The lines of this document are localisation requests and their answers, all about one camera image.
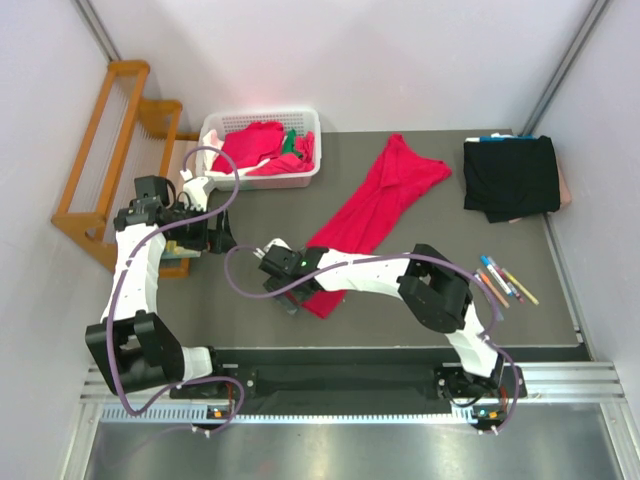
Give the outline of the red t-shirt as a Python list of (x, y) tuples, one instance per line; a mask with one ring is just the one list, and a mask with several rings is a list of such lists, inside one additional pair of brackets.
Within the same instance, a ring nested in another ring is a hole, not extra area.
[(419, 156), (393, 134), (363, 183), (306, 245), (370, 254), (409, 207), (451, 175), (446, 163)]

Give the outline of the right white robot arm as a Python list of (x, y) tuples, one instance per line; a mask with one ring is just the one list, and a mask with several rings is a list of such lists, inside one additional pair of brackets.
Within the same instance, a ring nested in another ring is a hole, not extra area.
[(443, 395), (477, 399), (505, 392), (505, 358), (479, 320), (469, 276), (431, 246), (418, 244), (410, 253), (377, 256), (328, 247), (294, 251), (274, 239), (256, 255), (268, 276), (265, 290), (289, 312), (304, 307), (326, 317), (348, 291), (393, 298), (421, 326), (443, 334), (458, 355), (460, 368), (442, 373)]

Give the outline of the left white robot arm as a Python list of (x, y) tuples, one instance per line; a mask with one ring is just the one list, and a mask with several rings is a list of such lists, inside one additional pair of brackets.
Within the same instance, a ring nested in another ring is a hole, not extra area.
[(113, 394), (192, 381), (205, 396), (226, 387), (225, 370), (210, 347), (180, 344), (158, 315), (161, 257), (169, 242), (196, 252), (225, 253), (234, 246), (226, 212), (210, 228), (205, 218), (214, 189), (210, 177), (185, 176), (183, 190), (160, 176), (134, 181), (135, 196), (114, 218), (117, 261), (111, 297), (85, 343)]

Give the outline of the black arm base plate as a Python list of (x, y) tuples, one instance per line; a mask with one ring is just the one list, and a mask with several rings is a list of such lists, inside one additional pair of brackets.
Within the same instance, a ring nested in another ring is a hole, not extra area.
[(244, 414), (423, 414), (478, 393), (450, 348), (220, 349)]

